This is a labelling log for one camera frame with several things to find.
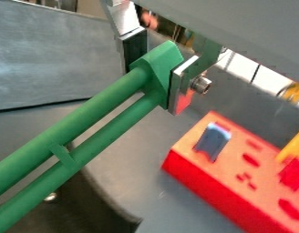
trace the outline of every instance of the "machine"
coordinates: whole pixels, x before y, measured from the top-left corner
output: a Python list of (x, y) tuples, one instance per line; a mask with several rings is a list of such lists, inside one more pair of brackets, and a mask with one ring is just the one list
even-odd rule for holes
[[(135, 4), (196, 32), (194, 54), (188, 60), (172, 41), (147, 51), (147, 30), (141, 26)], [(157, 106), (178, 115), (189, 107), (194, 92), (212, 91), (212, 77), (202, 74), (217, 63), (224, 46), (299, 82), (299, 2), (281, 1), (275, 5), (272, 0), (246, 4), (240, 0), (224, 3), (105, 0), (102, 5), (117, 35), (125, 75), (0, 162), (2, 195), (52, 155), (59, 159), (0, 207), (0, 232), (7, 231)], [(69, 151), (66, 146), (139, 91), (143, 97)]]

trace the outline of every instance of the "metal bolt head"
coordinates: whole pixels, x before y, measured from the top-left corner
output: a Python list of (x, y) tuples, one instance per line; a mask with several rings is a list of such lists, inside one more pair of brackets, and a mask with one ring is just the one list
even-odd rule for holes
[(205, 95), (212, 88), (212, 81), (204, 75), (193, 79), (192, 89), (200, 94)]

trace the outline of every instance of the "green rod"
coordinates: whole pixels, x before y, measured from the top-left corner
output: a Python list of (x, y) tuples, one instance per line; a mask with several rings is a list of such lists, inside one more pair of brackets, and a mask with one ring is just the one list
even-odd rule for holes
[(0, 232), (6, 232), (23, 216), (38, 206), (48, 193), (57, 190), (78, 170), (118, 140), (130, 128), (155, 109), (162, 95), (153, 91), (95, 133), (73, 151), (78, 168), (67, 167), (62, 162), (34, 181), (34, 183), (0, 207)]
[(134, 95), (151, 72), (133, 69), (78, 110), (0, 162), (0, 195), (52, 156), (54, 143), (67, 145)]

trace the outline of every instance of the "hole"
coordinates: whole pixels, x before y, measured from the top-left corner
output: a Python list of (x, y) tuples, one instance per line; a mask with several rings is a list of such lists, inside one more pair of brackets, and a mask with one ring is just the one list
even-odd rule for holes
[(261, 166), (261, 163), (257, 161), (257, 159), (256, 159), (252, 155), (249, 155), (248, 153), (245, 153), (245, 154), (242, 155), (242, 157), (244, 157), (245, 161), (246, 161), (252, 166), (254, 166), (254, 167), (260, 167), (260, 166)]
[(257, 186), (253, 183), (249, 183), (249, 187), (252, 188), (252, 190), (257, 189)]
[(248, 145), (253, 147), (256, 150), (262, 151), (262, 147), (257, 145), (252, 140), (246, 141)]
[(281, 199), (280, 207), (292, 219), (299, 221), (299, 210), (293, 206), (289, 200)]
[(240, 174), (237, 174), (236, 177), (240, 181), (244, 181), (244, 177)]
[(248, 172), (244, 173), (244, 177), (252, 179), (252, 175)]

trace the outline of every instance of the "red object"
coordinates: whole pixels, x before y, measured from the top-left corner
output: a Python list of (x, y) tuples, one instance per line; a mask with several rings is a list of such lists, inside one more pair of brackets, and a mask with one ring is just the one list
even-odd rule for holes
[(291, 187), (293, 191), (299, 189), (299, 159), (297, 157), (280, 172), (280, 177), (280, 182)]
[[(232, 139), (214, 163), (194, 150), (210, 122)], [(246, 230), (299, 233), (299, 189), (280, 183), (280, 149), (220, 114), (210, 112), (170, 150), (164, 169)]]

